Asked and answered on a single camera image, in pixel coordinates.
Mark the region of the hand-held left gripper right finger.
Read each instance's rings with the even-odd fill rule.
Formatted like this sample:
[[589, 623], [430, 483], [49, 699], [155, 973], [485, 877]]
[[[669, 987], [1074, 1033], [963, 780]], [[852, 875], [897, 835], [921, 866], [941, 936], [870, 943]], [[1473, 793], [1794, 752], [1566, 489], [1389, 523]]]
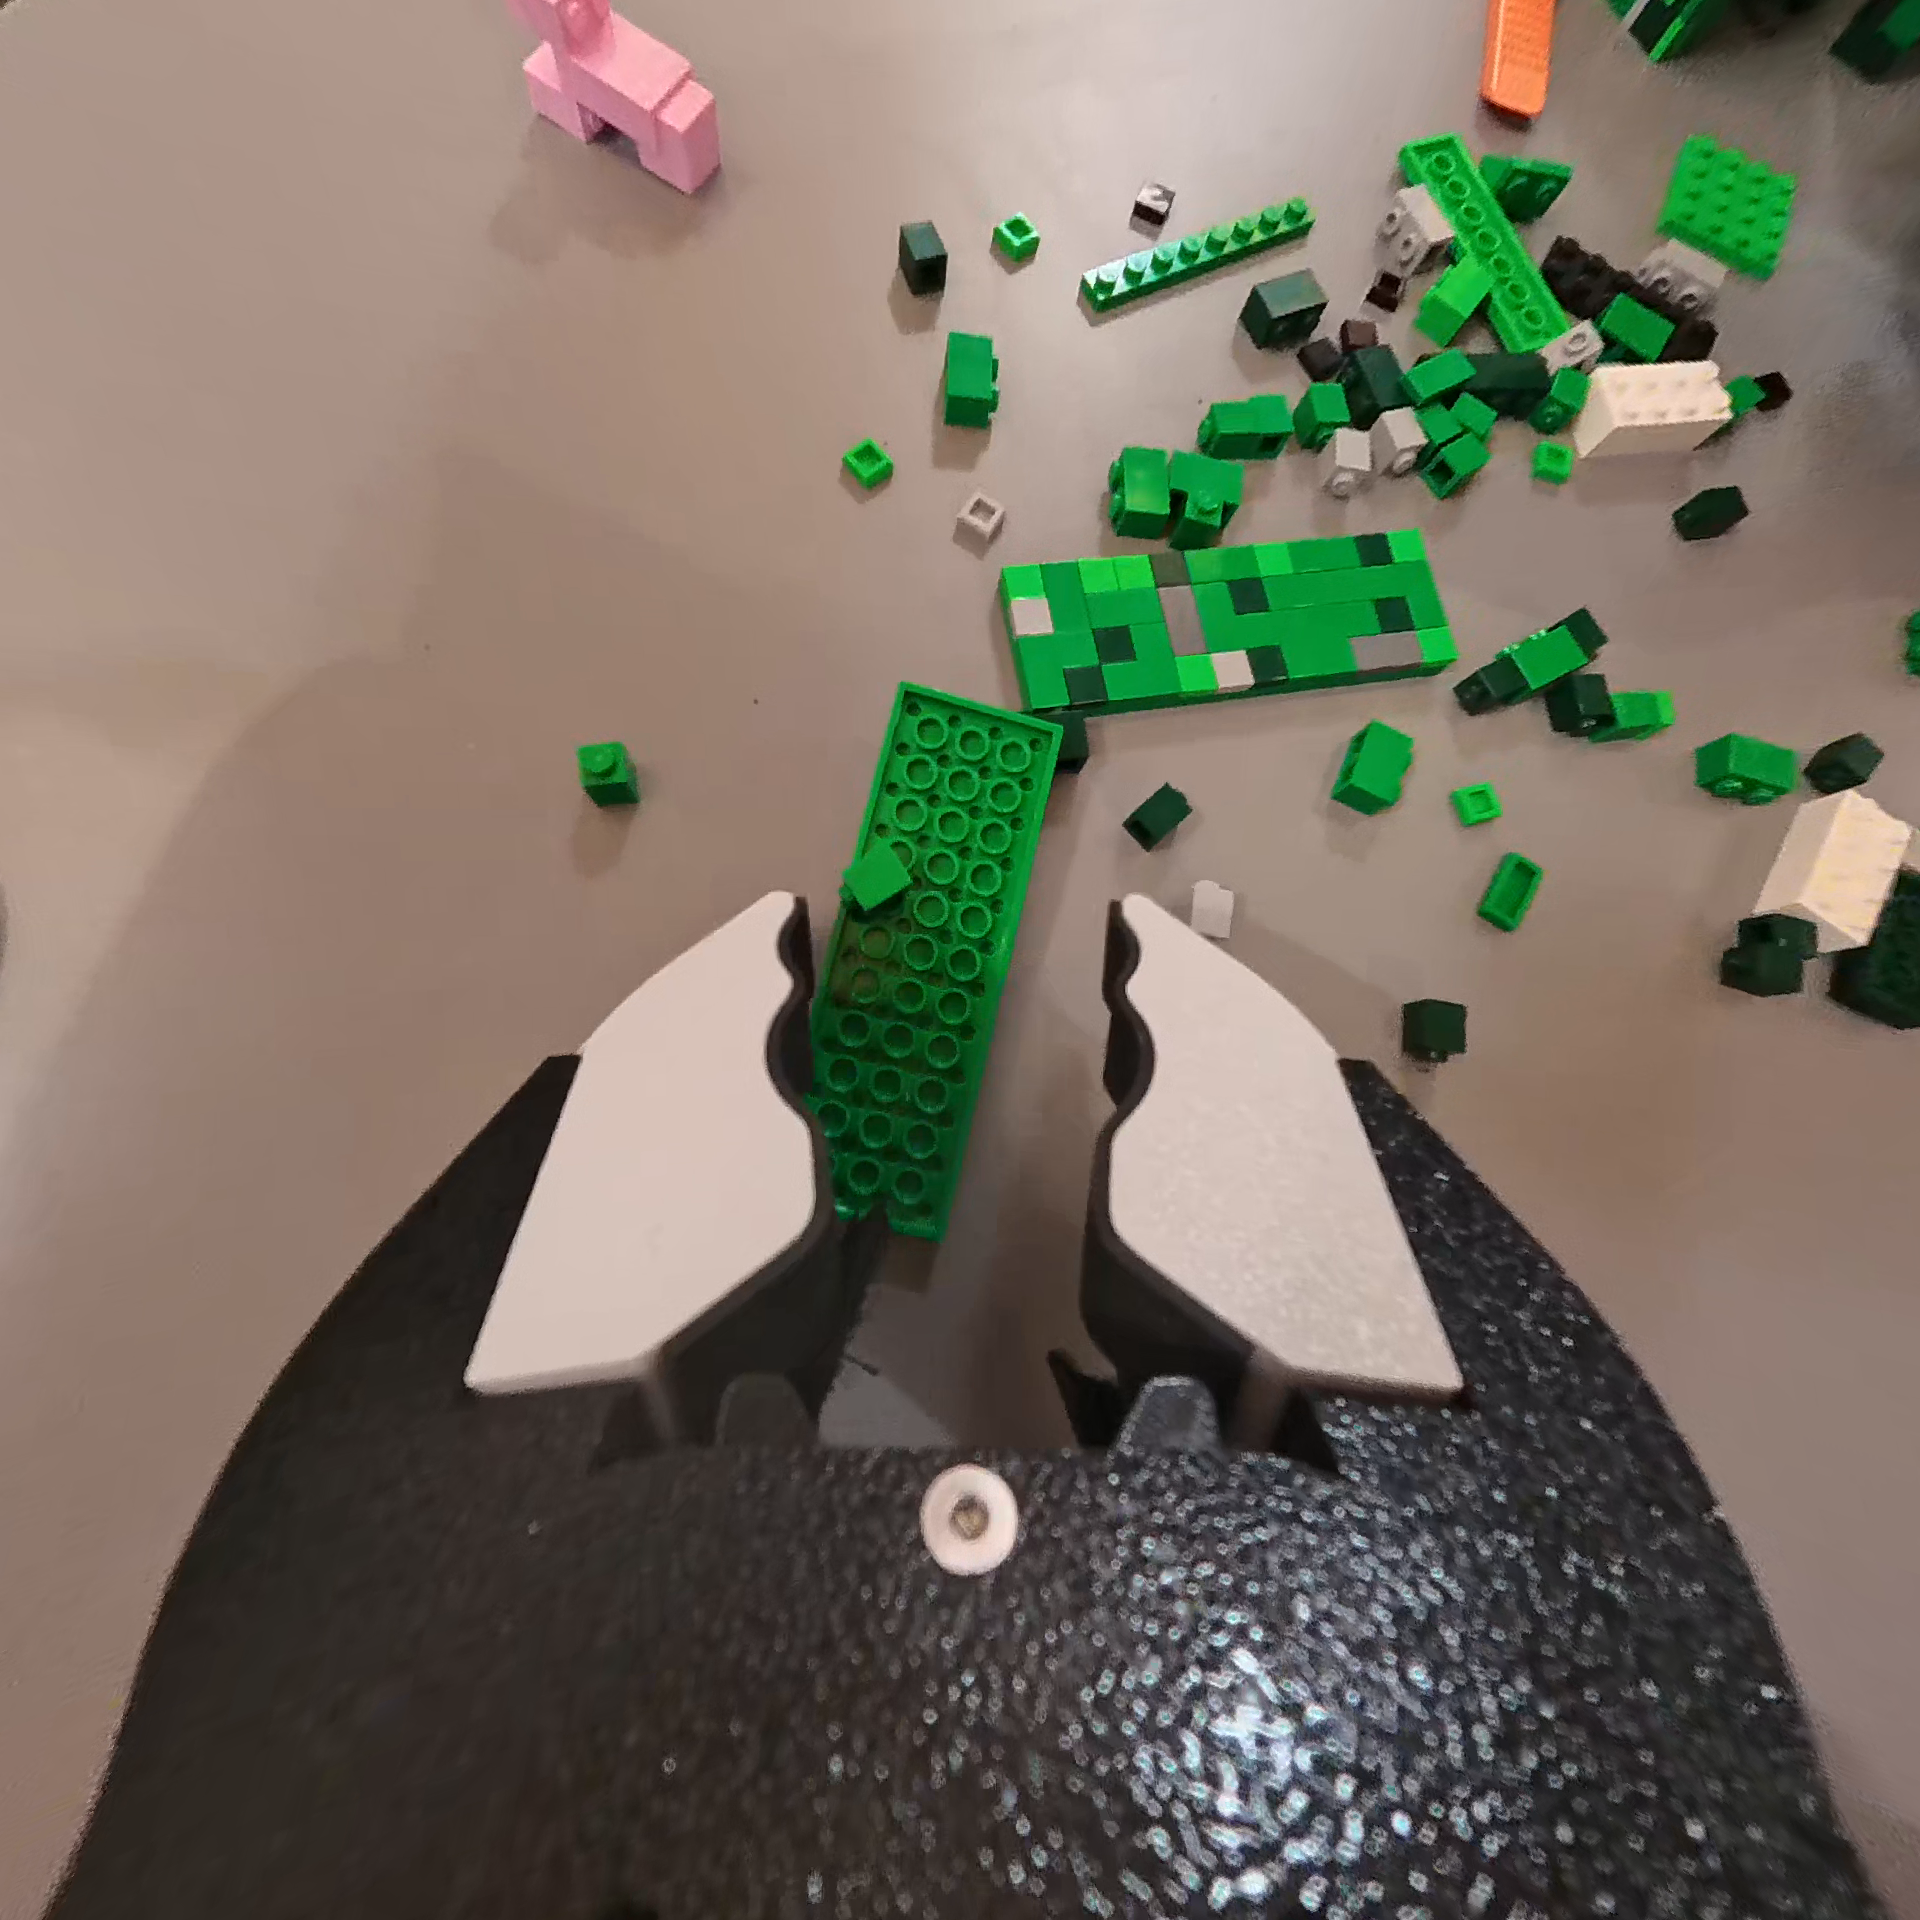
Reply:
[[1108, 908], [1101, 999], [1078, 1313], [1114, 1420], [1161, 1379], [1258, 1451], [1302, 1402], [1458, 1407], [1467, 1379], [1313, 1019], [1148, 896]]

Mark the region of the narrow long green plate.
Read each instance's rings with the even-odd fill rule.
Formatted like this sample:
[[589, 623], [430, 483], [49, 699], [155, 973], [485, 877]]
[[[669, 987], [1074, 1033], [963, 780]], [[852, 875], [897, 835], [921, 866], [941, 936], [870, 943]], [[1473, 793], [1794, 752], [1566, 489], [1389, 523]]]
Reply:
[[1315, 208], [1308, 199], [1266, 203], [1232, 223], [1161, 239], [1152, 247], [1089, 267], [1078, 280], [1078, 300], [1089, 314], [1104, 317], [1291, 247], [1305, 240], [1313, 226]]

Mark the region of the large green brick plate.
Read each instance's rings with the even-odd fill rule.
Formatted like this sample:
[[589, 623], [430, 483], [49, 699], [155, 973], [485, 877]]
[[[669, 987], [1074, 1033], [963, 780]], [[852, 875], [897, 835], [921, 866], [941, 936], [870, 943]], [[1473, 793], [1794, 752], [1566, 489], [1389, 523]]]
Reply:
[[838, 904], [811, 1003], [811, 1092], [844, 1219], [939, 1242], [963, 1177], [1058, 724], [901, 684], [854, 856], [893, 844], [886, 909]]

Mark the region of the large white brick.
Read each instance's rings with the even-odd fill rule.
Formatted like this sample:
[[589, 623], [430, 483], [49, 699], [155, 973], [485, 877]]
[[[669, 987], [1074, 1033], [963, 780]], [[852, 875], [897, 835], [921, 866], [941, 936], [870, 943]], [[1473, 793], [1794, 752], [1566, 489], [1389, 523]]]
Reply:
[[1792, 817], [1752, 917], [1809, 921], [1817, 953], [1865, 947], [1912, 842], [1913, 827], [1859, 788], [1809, 801]]
[[1734, 416], [1722, 371], [1709, 362], [1597, 365], [1573, 420], [1577, 459], [1692, 453]]

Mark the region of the green mosaic brick wall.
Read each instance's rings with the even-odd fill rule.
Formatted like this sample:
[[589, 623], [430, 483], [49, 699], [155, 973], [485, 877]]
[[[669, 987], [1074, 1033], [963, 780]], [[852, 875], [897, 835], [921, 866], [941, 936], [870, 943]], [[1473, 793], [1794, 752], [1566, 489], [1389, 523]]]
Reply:
[[1422, 681], [1458, 659], [1418, 531], [1013, 564], [1000, 620], [1043, 719]]

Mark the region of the orange brick separator tool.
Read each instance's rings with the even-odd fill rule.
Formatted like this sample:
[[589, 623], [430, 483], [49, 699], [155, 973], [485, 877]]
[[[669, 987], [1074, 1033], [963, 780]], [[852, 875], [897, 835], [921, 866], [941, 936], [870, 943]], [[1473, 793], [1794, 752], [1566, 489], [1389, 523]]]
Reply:
[[1480, 100], [1516, 124], [1534, 124], [1552, 76], [1554, 0], [1484, 4]]

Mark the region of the pile of small toy bricks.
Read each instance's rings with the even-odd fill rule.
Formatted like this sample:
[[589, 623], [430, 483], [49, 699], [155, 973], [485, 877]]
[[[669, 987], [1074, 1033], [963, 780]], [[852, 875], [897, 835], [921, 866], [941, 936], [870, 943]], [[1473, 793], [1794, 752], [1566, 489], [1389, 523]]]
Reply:
[[[1361, 20], [1363, 4], [1262, 4], [1275, 15], [1260, 15], [1268, 24], [1300, 26], [1309, 12], [1332, 18], [1332, 31], [1348, 34], [1339, 45], [1309, 49], [1266, 63], [1248, 42], [1228, 45], [1221, 34], [1238, 32], [1246, 20], [1232, 20], [1211, 10], [1232, 4], [1138, 4], [1140, 18], [1120, 20], [1122, 4], [1089, 4], [1098, 18], [1076, 17], [1072, 58], [1085, 49], [1118, 55], [1120, 32], [1138, 27], [1136, 42], [1150, 53], [1154, 88], [1146, 106], [1161, 107], [1173, 82], [1173, 58], [1186, 50], [1196, 58], [1192, 76], [1179, 80], [1182, 98], [1193, 95], [1217, 66], [1235, 82], [1260, 80], [1262, 136], [1288, 138], [1313, 132], [1328, 153], [1346, 165], [1348, 148], [1361, 136], [1374, 138], [1377, 122], [1389, 109], [1384, 98], [1388, 68], [1398, 74], [1398, 53], [1412, 50], [1412, 12], [1419, 20], [1442, 26], [1436, 17], [1448, 4], [1386, 4], [1389, 17]], [[1236, 544], [1235, 517], [1244, 512], [1244, 475], [1248, 466], [1266, 471], [1273, 463], [1291, 459], [1297, 479], [1313, 466], [1315, 485], [1325, 493], [1330, 512], [1346, 512], [1337, 503], [1353, 503], [1377, 512], [1379, 489], [1410, 489], [1419, 485], [1433, 503], [1444, 505], [1470, 497], [1480, 475], [1497, 457], [1497, 434], [1508, 442], [1528, 434], [1529, 485], [1563, 489], [1585, 487], [1577, 473], [1595, 463], [1649, 459], [1662, 468], [1697, 459], [1701, 448], [1738, 436], [1742, 424], [1777, 415], [1792, 397], [1790, 383], [1779, 371], [1760, 376], [1720, 376], [1732, 400], [1732, 420], [1692, 453], [1638, 453], [1622, 457], [1577, 459], [1571, 427], [1588, 393], [1597, 365], [1716, 362], [1714, 303], [1731, 273], [1720, 260], [1692, 252], [1669, 239], [1656, 247], [1635, 273], [1620, 273], [1608, 257], [1585, 250], [1577, 236], [1560, 233], [1541, 259], [1554, 300], [1571, 314], [1573, 328], [1537, 353], [1502, 348], [1491, 317], [1486, 273], [1457, 252], [1457, 233], [1448, 216], [1425, 185], [1409, 185], [1402, 176], [1396, 141], [1396, 193], [1384, 201], [1379, 240], [1374, 243], [1374, 283], [1364, 303], [1374, 315], [1328, 314], [1328, 288], [1313, 267], [1268, 273], [1238, 292], [1235, 341], [1248, 353], [1298, 357], [1302, 393], [1248, 391], [1213, 400], [1193, 420], [1196, 447], [1165, 448], [1158, 444], [1125, 444], [1115, 450], [1101, 479], [1101, 515], [1114, 543], [1132, 543], [1140, 552], [1101, 552], [1093, 557], [1152, 553], [1158, 548], [1197, 548]], [[1499, 208], [1532, 247], [1529, 224], [1539, 224], [1563, 197], [1577, 169], [1539, 153], [1484, 153], [1476, 159]], [[1176, 197], [1163, 184], [1148, 184], [1132, 220], [1154, 231], [1132, 252], [1152, 247], [1165, 231]], [[1313, 538], [1355, 538], [1372, 533], [1418, 531], [1433, 571], [1433, 536], [1425, 523], [1348, 525], [1332, 533], [1315, 523]], [[1268, 538], [1297, 543], [1308, 536]], [[1461, 609], [1450, 610], [1442, 595], [1457, 651], [1461, 643]], [[1452, 685], [1448, 714], [1458, 712], [1466, 722], [1480, 716], [1532, 712], [1557, 737], [1585, 740], [1592, 747], [1660, 738], [1673, 727], [1672, 689], [1633, 689], [1610, 684], [1603, 651], [1610, 645], [1608, 623], [1587, 601], [1563, 617], [1537, 623], [1539, 632], [1514, 635], [1486, 663]], [[1370, 691], [1393, 692], [1418, 684], [1372, 684], [1317, 692], [1262, 695], [1254, 699], [1320, 699]], [[1027, 714], [1018, 699], [1010, 714]], [[1230, 714], [1248, 701], [1200, 709], [1158, 709], [1132, 714]], [[1044, 719], [1061, 727], [1064, 746], [1056, 773], [1076, 773], [1089, 756], [1089, 720]], [[1752, 729], [1722, 731], [1701, 740], [1689, 755], [1688, 792], [1712, 799], [1714, 805], [1760, 808], [1792, 801], [1794, 811], [1809, 802], [1844, 788], [1870, 784], [1881, 765], [1881, 746], [1854, 731], [1822, 744], [1811, 756], [1781, 744], [1754, 737]], [[1913, 853], [1907, 853], [1874, 936], [1865, 947], [1837, 953], [1814, 951], [1814, 928], [1803, 919], [1752, 917], [1731, 928], [1725, 953], [1716, 960], [1722, 993], [1754, 999], [1805, 997], [1809, 973], [1827, 970], [1832, 1005], [1850, 1018], [1874, 1021], [1878, 1033], [1915, 1033], [1915, 827]]]

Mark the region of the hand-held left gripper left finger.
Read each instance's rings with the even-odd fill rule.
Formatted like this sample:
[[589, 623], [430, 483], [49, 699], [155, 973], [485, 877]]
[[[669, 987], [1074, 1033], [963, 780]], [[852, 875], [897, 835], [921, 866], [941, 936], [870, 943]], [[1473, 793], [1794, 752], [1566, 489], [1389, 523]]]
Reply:
[[810, 909], [770, 891], [578, 1047], [465, 1368], [476, 1397], [616, 1385], [645, 1448], [712, 1442], [737, 1385], [813, 1426], [849, 1266], [811, 1089]]

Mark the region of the square green plate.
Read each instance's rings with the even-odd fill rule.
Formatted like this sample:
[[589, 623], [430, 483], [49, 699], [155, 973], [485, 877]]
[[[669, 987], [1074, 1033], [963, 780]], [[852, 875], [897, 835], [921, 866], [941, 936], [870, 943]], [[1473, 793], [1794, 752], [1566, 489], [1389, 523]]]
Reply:
[[1785, 252], [1794, 194], [1794, 175], [1694, 132], [1677, 148], [1656, 228], [1731, 273], [1765, 282]]

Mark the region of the pink toy brick pig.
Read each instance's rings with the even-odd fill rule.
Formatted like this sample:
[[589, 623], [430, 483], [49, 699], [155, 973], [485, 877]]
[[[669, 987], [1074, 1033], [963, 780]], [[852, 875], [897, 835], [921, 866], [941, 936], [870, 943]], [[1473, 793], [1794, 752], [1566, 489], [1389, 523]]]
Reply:
[[690, 59], [611, 3], [509, 3], [509, 12], [539, 37], [521, 74], [546, 122], [581, 141], [624, 136], [652, 176], [689, 197], [717, 171], [717, 107]]

